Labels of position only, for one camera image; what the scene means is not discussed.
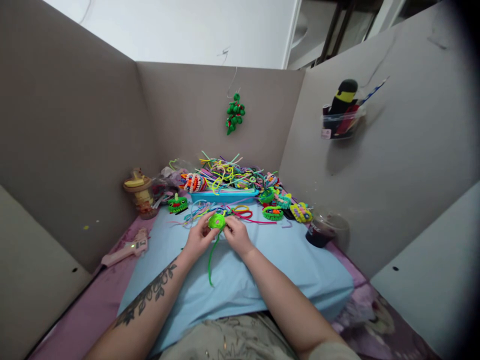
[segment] dark liquid in cup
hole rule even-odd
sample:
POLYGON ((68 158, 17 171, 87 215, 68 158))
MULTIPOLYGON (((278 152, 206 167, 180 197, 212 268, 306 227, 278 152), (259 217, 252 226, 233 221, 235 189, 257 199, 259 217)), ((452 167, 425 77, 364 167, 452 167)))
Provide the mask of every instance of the dark liquid in cup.
POLYGON ((324 248, 329 241, 335 239, 337 234, 334 230, 326 228, 324 225, 312 221, 308 231, 305 234, 306 239, 310 244, 317 248, 324 248))

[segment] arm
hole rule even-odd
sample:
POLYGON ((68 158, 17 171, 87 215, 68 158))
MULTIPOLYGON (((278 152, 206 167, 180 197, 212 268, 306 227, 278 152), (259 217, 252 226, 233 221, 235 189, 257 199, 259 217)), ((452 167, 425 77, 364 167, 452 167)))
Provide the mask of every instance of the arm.
POLYGON ((298 357, 308 359, 321 343, 347 346, 300 289, 254 247, 245 225, 233 216, 225 221, 226 239, 250 270, 268 310, 298 357))
POLYGON ((103 333, 85 359, 145 359, 197 259, 219 233, 204 215, 190 230, 183 251, 155 277, 103 333))

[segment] blue tray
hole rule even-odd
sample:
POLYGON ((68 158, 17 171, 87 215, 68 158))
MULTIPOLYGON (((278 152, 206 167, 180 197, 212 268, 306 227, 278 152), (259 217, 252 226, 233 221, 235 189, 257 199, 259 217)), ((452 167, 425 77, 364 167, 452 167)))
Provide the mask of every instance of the blue tray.
POLYGON ((250 204, 255 202, 255 197, 259 195, 259 191, 255 189, 255 191, 251 192, 220 192, 220 194, 215 195, 213 191, 209 190, 192 192, 190 195, 193 203, 198 200, 205 200, 209 203, 231 204, 245 199, 245 201, 242 201, 242 204, 250 204))

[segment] hanging green ornament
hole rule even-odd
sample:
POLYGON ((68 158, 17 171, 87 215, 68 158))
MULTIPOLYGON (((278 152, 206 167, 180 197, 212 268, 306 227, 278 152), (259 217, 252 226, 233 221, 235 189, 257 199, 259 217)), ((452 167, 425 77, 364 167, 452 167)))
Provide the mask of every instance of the hanging green ornament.
POLYGON ((237 129, 237 125, 244 122, 242 116, 245 115, 245 105, 239 103, 240 95, 238 93, 233 95, 233 100, 235 100, 235 102, 230 102, 230 106, 226 111, 226 113, 230 115, 225 122, 225 126, 228 128, 226 132, 227 135, 234 132, 237 129))

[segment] jar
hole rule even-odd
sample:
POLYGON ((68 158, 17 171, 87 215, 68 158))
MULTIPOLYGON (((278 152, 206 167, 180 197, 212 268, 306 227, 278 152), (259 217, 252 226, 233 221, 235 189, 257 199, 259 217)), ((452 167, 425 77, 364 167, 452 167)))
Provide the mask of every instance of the jar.
POLYGON ((158 208, 153 208, 154 195, 152 193, 152 180, 141 173, 133 173, 133 177, 123 182, 123 189, 130 194, 130 198, 143 220, 154 218, 158 208))

